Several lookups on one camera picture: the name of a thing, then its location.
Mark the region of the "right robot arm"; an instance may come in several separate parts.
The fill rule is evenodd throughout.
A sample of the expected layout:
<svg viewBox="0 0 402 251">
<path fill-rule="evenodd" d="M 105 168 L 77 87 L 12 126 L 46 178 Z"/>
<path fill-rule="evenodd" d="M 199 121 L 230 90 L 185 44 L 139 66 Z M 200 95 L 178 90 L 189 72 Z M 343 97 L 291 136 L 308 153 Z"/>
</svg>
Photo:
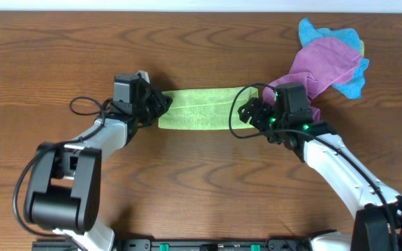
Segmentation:
<svg viewBox="0 0 402 251">
<path fill-rule="evenodd" d="M 310 250 L 402 250 L 402 195 L 374 176 L 326 122 L 306 107 L 273 108 L 251 98 L 238 109 L 270 143 L 284 144 L 316 170 L 354 218 L 351 235 L 326 231 L 309 237 Z"/>
</svg>

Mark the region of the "green microfiber cloth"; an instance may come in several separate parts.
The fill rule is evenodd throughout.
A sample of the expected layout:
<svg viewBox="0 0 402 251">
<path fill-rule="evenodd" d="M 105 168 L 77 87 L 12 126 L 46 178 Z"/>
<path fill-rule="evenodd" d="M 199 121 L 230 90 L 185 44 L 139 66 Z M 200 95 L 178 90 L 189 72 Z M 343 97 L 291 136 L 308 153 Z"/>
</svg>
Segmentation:
<svg viewBox="0 0 402 251">
<path fill-rule="evenodd" d="M 251 98 L 259 96 L 255 87 L 220 89 L 185 89 L 165 91 L 173 99 L 169 110 L 158 120 L 158 127 L 168 130 L 227 130 L 252 126 L 239 120 L 237 112 L 229 116 Z"/>
</svg>

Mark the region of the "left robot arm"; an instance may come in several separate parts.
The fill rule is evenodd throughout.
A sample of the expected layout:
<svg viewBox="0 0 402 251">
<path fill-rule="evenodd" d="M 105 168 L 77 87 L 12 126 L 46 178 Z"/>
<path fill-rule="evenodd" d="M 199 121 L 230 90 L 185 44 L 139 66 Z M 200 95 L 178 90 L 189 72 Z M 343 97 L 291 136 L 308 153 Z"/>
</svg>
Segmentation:
<svg viewBox="0 0 402 251">
<path fill-rule="evenodd" d="M 139 128 L 152 125 L 172 99 L 150 85 L 145 71 L 114 77 L 113 97 L 96 103 L 94 124 L 72 140 L 43 143 L 18 179 L 30 174 L 24 212 L 14 208 L 27 229 L 38 225 L 44 237 L 64 237 L 75 250 L 111 250 L 114 231 L 98 217 L 101 165 L 125 147 Z"/>
</svg>

